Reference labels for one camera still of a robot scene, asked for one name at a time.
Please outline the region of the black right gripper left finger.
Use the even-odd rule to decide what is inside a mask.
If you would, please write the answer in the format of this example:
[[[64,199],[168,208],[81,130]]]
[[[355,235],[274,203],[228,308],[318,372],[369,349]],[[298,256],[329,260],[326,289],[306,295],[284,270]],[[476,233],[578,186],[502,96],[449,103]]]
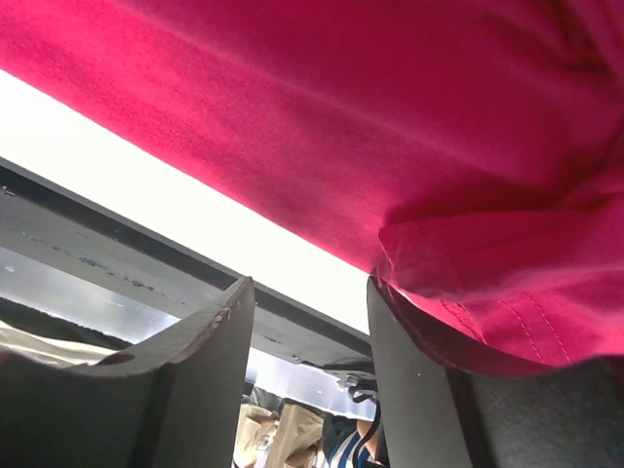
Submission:
[[[95,365],[1,355],[5,467],[227,467],[254,324],[254,283]]]

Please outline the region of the pink t shirt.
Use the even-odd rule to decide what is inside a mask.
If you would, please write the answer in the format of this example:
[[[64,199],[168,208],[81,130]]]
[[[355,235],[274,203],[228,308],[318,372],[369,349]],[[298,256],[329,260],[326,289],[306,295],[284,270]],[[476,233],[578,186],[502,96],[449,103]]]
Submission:
[[[5,1],[1,66],[376,271],[442,363],[623,354],[619,1]]]

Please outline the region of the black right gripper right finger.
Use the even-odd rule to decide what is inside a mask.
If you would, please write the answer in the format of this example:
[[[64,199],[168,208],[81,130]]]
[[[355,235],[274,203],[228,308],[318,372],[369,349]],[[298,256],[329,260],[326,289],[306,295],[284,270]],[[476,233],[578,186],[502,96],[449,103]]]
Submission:
[[[490,348],[370,278],[381,420],[394,467],[619,467],[623,362],[560,368]]]

